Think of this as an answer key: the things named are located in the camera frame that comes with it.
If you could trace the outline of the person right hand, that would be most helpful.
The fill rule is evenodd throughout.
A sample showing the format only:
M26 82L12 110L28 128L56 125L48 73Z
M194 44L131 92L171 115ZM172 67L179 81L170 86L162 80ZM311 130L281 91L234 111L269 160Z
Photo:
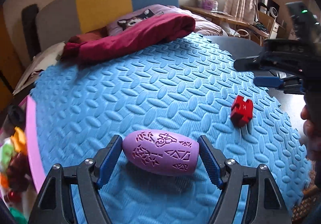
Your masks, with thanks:
M320 130L312 121L307 105L301 111L301 118L305 121L303 132L307 137L307 157L313 161L320 161Z

